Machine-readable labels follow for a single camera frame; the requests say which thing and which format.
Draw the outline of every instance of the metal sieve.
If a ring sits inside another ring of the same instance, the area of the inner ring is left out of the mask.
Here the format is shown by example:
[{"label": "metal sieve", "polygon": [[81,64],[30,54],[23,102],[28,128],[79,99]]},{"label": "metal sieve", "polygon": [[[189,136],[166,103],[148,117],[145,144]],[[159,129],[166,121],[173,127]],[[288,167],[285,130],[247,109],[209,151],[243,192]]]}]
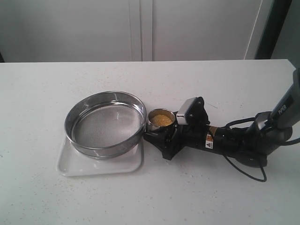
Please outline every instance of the metal sieve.
[{"label": "metal sieve", "polygon": [[146,118],[146,108],[137,97],[108,91],[77,103],[66,117],[65,131],[79,152],[99,159],[112,158],[139,142]]}]

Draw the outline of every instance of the sieve rim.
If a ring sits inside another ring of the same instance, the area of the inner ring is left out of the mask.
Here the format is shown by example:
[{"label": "sieve rim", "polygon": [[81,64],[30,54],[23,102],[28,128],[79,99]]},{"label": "sieve rim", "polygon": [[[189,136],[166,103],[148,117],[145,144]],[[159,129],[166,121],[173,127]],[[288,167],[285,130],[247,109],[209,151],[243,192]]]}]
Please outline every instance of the sieve rim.
[{"label": "sieve rim", "polygon": [[[72,112],[72,110],[74,108],[76,108],[76,106],[80,105],[82,102],[84,102],[85,100],[87,99],[90,99],[90,98],[93,98],[93,97],[96,97],[98,95],[103,95],[103,94],[125,94],[125,95],[128,95],[132,98],[134,98],[135,100],[137,100],[139,102],[139,104],[142,106],[143,108],[143,112],[141,112],[140,110],[137,109],[137,107],[134,107],[134,104],[131,104],[129,102],[125,103],[125,102],[122,102],[122,101],[114,101],[114,102],[111,102],[111,103],[108,103],[108,102],[99,102],[98,105],[96,107],[92,106],[90,108],[87,108],[86,110],[84,110],[83,112],[80,113],[80,115],[78,116],[78,118],[74,121],[73,125],[72,125],[72,128],[71,128],[71,132],[69,134],[69,132],[67,131],[67,119],[68,119],[68,116],[69,114]],[[73,129],[74,127],[77,125],[77,123],[80,121],[80,119],[82,117],[84,117],[85,115],[87,114],[90,114],[92,113],[93,111],[101,108],[102,106],[108,106],[108,105],[123,105],[126,107],[129,107],[131,108],[132,110],[136,110],[139,115],[142,117],[142,123],[140,124],[140,127],[139,129],[134,133],[132,134],[129,138],[127,138],[126,140],[120,142],[120,143],[117,143],[117,144],[114,144],[114,145],[109,145],[109,146],[105,146],[105,147],[101,147],[101,148],[97,148],[97,147],[87,147],[87,146],[84,146],[82,144],[79,144],[78,142],[76,142],[76,140],[73,139],[72,137],[72,133],[73,133]],[[123,91],[104,91],[104,92],[100,92],[100,93],[97,93],[97,94],[94,94],[94,95],[91,95],[91,96],[88,96],[86,97],[85,99],[81,100],[80,102],[78,102],[77,104],[75,104],[75,106],[73,106],[73,108],[69,111],[68,115],[66,116],[66,119],[65,119],[65,132],[66,132],[66,135],[67,135],[67,138],[69,139],[69,141],[73,144],[73,145],[76,145],[80,148],[83,148],[83,149],[86,149],[86,150],[106,150],[106,149],[110,149],[110,148],[113,148],[113,147],[117,147],[117,146],[121,146],[122,144],[130,141],[131,139],[135,138],[140,132],[143,132],[143,130],[145,129],[146,127],[146,121],[147,121],[147,112],[146,112],[146,107],[144,105],[144,103],[136,96],[130,94],[130,93],[127,93],[127,92],[123,92]]]}]

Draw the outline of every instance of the white table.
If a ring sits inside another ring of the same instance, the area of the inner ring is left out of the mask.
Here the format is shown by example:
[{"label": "white table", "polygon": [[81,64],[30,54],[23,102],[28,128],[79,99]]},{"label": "white table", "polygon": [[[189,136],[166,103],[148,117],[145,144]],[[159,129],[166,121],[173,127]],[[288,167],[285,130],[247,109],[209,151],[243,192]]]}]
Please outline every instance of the white table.
[{"label": "white table", "polygon": [[126,91],[148,111],[203,96],[222,126],[272,110],[293,70],[287,60],[0,64],[0,224],[299,224],[297,145],[268,157],[266,183],[200,150],[164,160],[148,142],[133,173],[68,178],[55,169],[65,116],[91,94]]}]

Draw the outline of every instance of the robotic arm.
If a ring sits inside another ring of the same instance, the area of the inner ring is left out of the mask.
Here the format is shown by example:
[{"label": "robotic arm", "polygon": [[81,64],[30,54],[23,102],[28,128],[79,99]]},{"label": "robotic arm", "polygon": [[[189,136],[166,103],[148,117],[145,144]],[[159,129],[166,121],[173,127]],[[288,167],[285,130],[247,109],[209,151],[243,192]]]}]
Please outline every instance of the robotic arm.
[{"label": "robotic arm", "polygon": [[[153,116],[164,114],[172,124],[154,126]],[[237,120],[224,127],[210,126],[204,109],[204,99],[188,99],[178,112],[156,109],[149,113],[143,137],[155,145],[163,158],[171,160],[185,146],[223,155],[241,173],[257,181],[266,181],[263,167],[267,156],[282,145],[300,143],[300,138],[288,141],[293,133],[292,126],[300,120],[300,69],[293,73],[293,85],[272,112],[261,112],[253,118]],[[231,126],[253,121],[250,127]],[[240,170],[229,158],[262,170],[264,179],[257,179]]]}]

